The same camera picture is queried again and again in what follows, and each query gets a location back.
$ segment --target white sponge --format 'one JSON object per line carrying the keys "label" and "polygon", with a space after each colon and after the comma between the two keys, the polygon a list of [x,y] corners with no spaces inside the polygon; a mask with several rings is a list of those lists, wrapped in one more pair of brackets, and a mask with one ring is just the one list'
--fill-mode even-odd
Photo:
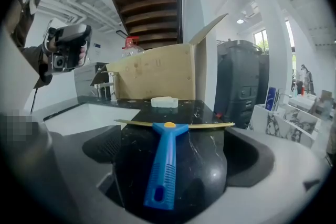
{"label": "white sponge", "polygon": [[151,100],[154,108],[177,108],[179,105],[178,98],[156,97]]}

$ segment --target plastic bottle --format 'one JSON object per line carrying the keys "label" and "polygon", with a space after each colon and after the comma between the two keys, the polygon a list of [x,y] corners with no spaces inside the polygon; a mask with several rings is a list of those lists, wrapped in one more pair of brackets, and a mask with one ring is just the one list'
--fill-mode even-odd
{"label": "plastic bottle", "polygon": [[144,52],[144,49],[137,46],[139,37],[128,37],[125,41],[125,47],[122,47],[122,57],[133,56]]}

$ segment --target black marble countertop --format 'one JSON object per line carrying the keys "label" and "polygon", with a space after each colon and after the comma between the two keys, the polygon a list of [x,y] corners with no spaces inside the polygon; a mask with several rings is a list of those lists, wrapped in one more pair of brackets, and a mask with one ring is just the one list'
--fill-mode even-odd
{"label": "black marble countertop", "polygon": [[[206,124],[221,122],[202,101],[179,101],[176,109],[153,108],[149,100],[111,102],[78,97],[36,111],[46,121],[82,104],[139,109],[133,118],[144,122]],[[176,138],[176,185],[173,211],[143,206],[144,194],[154,161],[159,135],[150,127],[127,125],[121,131],[121,150],[115,162],[125,209],[156,223],[181,223],[198,215],[216,201],[226,187],[227,162],[223,153],[224,129],[193,129]],[[118,203],[113,195],[110,198]]]}

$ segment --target wooden stair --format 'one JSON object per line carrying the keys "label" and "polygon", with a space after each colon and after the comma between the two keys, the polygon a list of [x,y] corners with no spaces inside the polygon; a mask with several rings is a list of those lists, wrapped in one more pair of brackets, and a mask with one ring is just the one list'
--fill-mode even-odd
{"label": "wooden stair", "polygon": [[182,0],[113,0],[129,36],[152,49],[183,42]]}

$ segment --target cardboard box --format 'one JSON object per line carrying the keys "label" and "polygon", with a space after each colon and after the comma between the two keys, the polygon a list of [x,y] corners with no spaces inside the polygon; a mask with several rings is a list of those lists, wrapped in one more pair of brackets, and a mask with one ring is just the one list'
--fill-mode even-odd
{"label": "cardboard box", "polygon": [[219,16],[203,27],[189,43],[169,45],[105,65],[95,75],[91,85],[102,83],[101,72],[118,72],[118,99],[150,99],[170,96],[180,100],[195,100],[194,47],[225,16]]}

